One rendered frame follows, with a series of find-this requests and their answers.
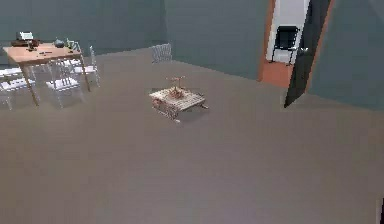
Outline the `low pale slatted table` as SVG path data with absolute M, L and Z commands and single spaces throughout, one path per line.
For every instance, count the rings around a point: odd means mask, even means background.
M 152 100 L 152 108 L 174 122 L 179 123 L 178 115 L 193 107 L 208 109 L 206 99 L 201 94 L 182 88 L 184 96 L 180 99 L 175 99 L 169 95 L 170 89 L 167 88 L 150 93 L 149 97 Z

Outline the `brown twig plant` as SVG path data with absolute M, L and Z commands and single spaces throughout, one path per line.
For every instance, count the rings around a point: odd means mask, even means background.
M 169 78 L 169 81 L 173 84 L 169 91 L 169 95 L 175 99 L 180 99 L 184 96 L 183 89 L 181 87 L 182 79 L 184 79 L 184 76 Z

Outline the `white slatted chair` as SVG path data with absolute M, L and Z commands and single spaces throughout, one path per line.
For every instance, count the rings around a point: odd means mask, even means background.
M 19 67 L 0 69 L 0 78 L 17 76 L 21 72 L 22 72 L 22 70 Z
M 77 74 L 85 73 L 86 75 L 93 75 L 96 85 L 100 86 L 100 74 L 97 66 L 96 53 L 92 45 L 89 46 L 89 52 L 91 59 L 89 65 L 82 65 L 80 59 L 73 59 L 71 61 L 71 65 L 73 67 L 73 71 Z
M 85 101 L 79 78 L 66 67 L 61 59 L 50 60 L 47 64 L 51 80 L 46 81 L 46 86 L 54 92 L 61 108 L 64 107 L 62 96 L 70 91 L 76 91 L 82 102 Z
M 12 106 L 12 94 L 16 91 L 27 89 L 27 82 L 24 78 L 18 78 L 11 81 L 4 81 L 0 83 L 0 102 L 6 104 L 10 110 Z

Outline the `black folding chair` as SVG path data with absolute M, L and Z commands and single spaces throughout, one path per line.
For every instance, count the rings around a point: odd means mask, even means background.
M 277 28 L 270 62 L 274 61 L 276 50 L 285 50 L 290 52 L 288 65 L 291 64 L 293 52 L 297 50 L 295 44 L 298 32 L 299 28 L 297 26 L 279 26 Z

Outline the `black room door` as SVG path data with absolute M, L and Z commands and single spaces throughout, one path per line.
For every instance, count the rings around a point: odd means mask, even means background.
M 331 0 L 310 0 L 284 107 L 304 92 Z

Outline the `wooden dining table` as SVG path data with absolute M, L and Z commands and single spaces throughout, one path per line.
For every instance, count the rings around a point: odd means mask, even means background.
M 39 105 L 37 95 L 29 82 L 28 67 L 32 65 L 46 64 L 55 59 L 79 59 L 81 62 L 82 74 L 85 73 L 85 65 L 81 50 L 71 52 L 68 47 L 57 48 L 53 43 L 41 43 L 33 51 L 29 51 L 28 47 L 3 47 L 7 57 L 16 63 L 21 71 L 27 88 L 31 93 L 33 102 Z

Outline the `dark brown tray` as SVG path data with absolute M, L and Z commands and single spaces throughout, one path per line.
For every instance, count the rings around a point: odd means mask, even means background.
M 29 45 L 32 45 L 33 47 L 38 47 L 40 44 L 39 40 L 13 40 L 11 41 L 11 46 L 13 47 L 28 47 Z

